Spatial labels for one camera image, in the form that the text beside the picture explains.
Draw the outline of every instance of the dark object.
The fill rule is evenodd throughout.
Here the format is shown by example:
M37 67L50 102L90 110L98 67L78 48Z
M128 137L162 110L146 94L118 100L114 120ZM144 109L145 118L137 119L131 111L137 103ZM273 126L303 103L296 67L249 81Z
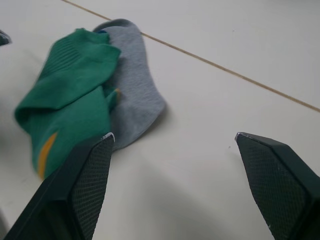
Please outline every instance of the dark object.
M10 37L0 30L0 46L11 43Z
M320 178L286 144L239 132L253 198L275 240L320 239Z
M46 178L4 240L91 240L105 198L114 136L78 144Z

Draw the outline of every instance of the floor tile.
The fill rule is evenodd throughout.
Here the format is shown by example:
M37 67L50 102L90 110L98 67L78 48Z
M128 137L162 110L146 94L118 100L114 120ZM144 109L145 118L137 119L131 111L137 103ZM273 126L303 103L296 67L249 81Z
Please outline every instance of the floor tile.
M0 208L10 225L40 184L29 139L12 118L14 108L55 40L103 21L62 1L0 3L1 30L13 40L0 48ZM234 137L242 131L284 142L320 174L320 114L144 40L167 111L141 139L113 154L93 239L273 239Z
M320 107L320 2L70 0Z

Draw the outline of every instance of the sock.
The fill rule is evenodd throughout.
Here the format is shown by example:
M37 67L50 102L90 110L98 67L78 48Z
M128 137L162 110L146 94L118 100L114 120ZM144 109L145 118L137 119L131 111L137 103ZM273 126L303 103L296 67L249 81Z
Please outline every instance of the sock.
M117 68L104 85L120 89L121 96L110 114L115 136L113 150L121 149L139 138L165 108L149 72L146 50L140 30L125 19L112 20L96 27L105 31L110 44L121 50Z
M32 163L46 178L87 138L110 132L117 96L102 84L116 69L120 50L107 33L77 29L58 40L31 91L15 110L19 125L31 136Z

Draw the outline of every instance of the yellow stripe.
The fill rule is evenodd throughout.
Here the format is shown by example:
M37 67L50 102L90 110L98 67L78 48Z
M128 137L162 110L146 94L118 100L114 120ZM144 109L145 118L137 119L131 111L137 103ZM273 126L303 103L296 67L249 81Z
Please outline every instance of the yellow stripe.
M52 147L52 145L55 142L55 139L57 137L57 132L52 134L48 140L45 142L43 147L41 148L41 151L39 153L38 157L38 175L40 176L41 179L45 179L45 170L46 170L46 163L47 163L47 157L49 154L49 151Z

